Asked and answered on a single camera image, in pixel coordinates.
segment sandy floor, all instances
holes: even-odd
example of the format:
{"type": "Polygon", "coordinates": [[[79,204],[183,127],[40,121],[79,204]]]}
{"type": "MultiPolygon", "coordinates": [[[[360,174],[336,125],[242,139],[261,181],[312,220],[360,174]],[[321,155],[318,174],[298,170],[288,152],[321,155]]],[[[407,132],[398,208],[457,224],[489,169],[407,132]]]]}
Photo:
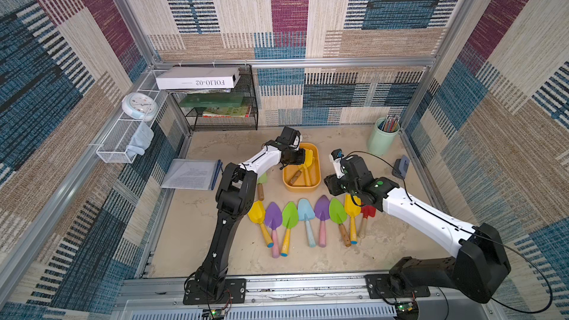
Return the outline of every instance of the sandy floor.
{"type": "MultiPolygon", "coordinates": [[[[190,144],[188,159],[221,159],[239,163],[249,159],[260,150],[262,143],[275,139],[281,128],[259,131],[236,132],[198,132],[190,144]],[[213,144],[213,141],[224,141],[213,144]]],[[[341,148],[344,153],[366,151],[366,141],[371,127],[330,127],[300,129],[303,140],[315,144],[320,152],[322,176],[333,173],[328,155],[334,149],[341,148]]],[[[395,159],[405,154],[400,139],[396,139],[388,153],[382,157],[394,163],[395,159]]],[[[381,160],[360,154],[366,160],[367,167],[375,177],[391,175],[390,168],[381,160]]],[[[290,201],[298,202],[307,198],[314,206],[323,194],[329,196],[324,182],[313,193],[290,193],[282,182],[282,172],[273,167],[267,172],[268,182],[265,187],[267,207],[276,202],[284,208],[290,201]]],[[[424,202],[429,202],[423,186],[413,167],[407,175],[407,188],[410,193],[424,202]]],[[[186,276],[199,267],[210,247],[216,223],[215,191],[176,190],[166,222],[160,234],[156,253],[152,260],[150,277],[186,276]]],[[[338,197],[344,202],[344,196],[338,197]]],[[[317,238],[320,220],[311,221],[312,230],[317,238]]],[[[338,225],[331,220],[326,222],[328,245],[325,248],[308,246],[306,229],[299,223],[291,231],[290,253],[288,257],[273,259],[270,249],[263,242],[258,225],[246,216],[241,220],[229,257],[229,274],[267,274],[326,271],[362,271],[389,269],[403,256],[417,258],[447,257],[448,253],[430,238],[405,224],[395,217],[377,213],[367,223],[367,237],[357,245],[347,248],[341,242],[338,225]]],[[[361,214],[356,218],[359,228],[361,214]]],[[[349,219],[345,222],[349,229],[349,219]]],[[[279,242],[284,238],[284,227],[278,228],[279,242]]]]}

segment black wire rack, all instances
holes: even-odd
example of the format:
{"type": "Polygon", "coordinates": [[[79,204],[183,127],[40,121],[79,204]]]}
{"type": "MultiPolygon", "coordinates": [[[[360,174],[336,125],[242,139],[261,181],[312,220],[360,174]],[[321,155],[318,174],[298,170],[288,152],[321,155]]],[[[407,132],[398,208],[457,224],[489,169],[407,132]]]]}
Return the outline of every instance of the black wire rack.
{"type": "Polygon", "coordinates": [[[257,130],[259,125],[259,110],[257,107],[257,93],[252,78],[250,65],[216,65],[216,67],[239,67],[239,81],[232,93],[243,94],[242,106],[251,106],[247,117],[204,117],[207,108],[194,107],[186,113],[186,119],[194,131],[236,131],[257,130]]]}

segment white box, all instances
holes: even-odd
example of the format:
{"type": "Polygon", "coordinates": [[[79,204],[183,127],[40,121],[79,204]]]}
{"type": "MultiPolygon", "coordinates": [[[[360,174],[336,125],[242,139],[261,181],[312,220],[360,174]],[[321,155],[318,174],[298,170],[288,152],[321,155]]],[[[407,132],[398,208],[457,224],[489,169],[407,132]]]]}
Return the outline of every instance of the white box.
{"type": "Polygon", "coordinates": [[[227,89],[238,81],[237,67],[174,67],[156,77],[159,89],[227,89]]]}

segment purple trowel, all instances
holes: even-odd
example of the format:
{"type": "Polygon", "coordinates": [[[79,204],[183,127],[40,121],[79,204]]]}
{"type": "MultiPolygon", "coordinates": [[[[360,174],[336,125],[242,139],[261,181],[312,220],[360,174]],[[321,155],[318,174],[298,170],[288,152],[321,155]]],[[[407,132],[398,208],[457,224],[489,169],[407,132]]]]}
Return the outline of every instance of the purple trowel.
{"type": "Polygon", "coordinates": [[[330,201],[327,196],[321,196],[320,199],[318,199],[317,204],[314,206],[314,214],[320,219],[318,246],[326,247],[326,220],[330,218],[330,201]]]}
{"type": "Polygon", "coordinates": [[[271,237],[273,238],[273,247],[271,251],[273,253],[273,258],[279,258],[279,239],[276,235],[276,228],[283,224],[283,214],[281,209],[274,202],[270,203],[267,211],[265,212],[265,225],[271,228],[271,237]]]}

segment pencil holder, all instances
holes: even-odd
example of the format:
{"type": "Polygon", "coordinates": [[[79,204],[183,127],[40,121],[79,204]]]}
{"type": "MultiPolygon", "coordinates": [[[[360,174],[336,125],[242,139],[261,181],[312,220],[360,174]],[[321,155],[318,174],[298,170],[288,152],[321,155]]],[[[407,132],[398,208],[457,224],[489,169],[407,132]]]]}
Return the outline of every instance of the pencil holder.
{"type": "Polygon", "coordinates": [[[381,156],[386,153],[399,133],[399,125],[397,125],[397,129],[394,132],[381,131],[379,126],[381,126],[381,123],[383,123],[385,119],[385,117],[377,119],[373,125],[372,134],[367,141],[367,150],[376,156],[381,156]]]}

